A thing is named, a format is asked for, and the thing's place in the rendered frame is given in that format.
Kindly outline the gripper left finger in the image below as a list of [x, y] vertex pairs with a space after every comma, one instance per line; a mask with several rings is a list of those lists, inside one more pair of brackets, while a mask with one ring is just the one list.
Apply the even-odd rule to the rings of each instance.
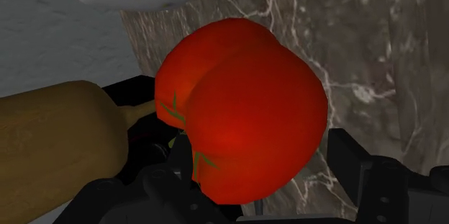
[[237, 224], [240, 205], [217, 205], [188, 180], [187, 137], [168, 147], [177, 135], [154, 114], [139, 119], [123, 169], [85, 185], [53, 224]]

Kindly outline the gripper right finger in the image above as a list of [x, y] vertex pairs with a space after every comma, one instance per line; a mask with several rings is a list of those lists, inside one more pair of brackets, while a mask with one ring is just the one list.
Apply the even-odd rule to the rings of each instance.
[[418, 174], [342, 128], [328, 131], [327, 165], [358, 207], [356, 224], [449, 224], [449, 166]]

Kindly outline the wooden rolling pin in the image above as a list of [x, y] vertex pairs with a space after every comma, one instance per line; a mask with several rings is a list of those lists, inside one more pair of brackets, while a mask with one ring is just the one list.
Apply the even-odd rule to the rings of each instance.
[[128, 129], [154, 111], [154, 101], [119, 107], [90, 81], [0, 98], [0, 224], [28, 224], [117, 175]]

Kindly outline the red tomato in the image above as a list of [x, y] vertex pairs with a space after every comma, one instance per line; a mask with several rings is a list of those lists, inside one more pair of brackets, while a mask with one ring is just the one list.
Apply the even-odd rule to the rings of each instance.
[[167, 54], [155, 108], [191, 142], [193, 180], [218, 204], [273, 194], [308, 163], [327, 127], [313, 70], [261, 24], [210, 23]]

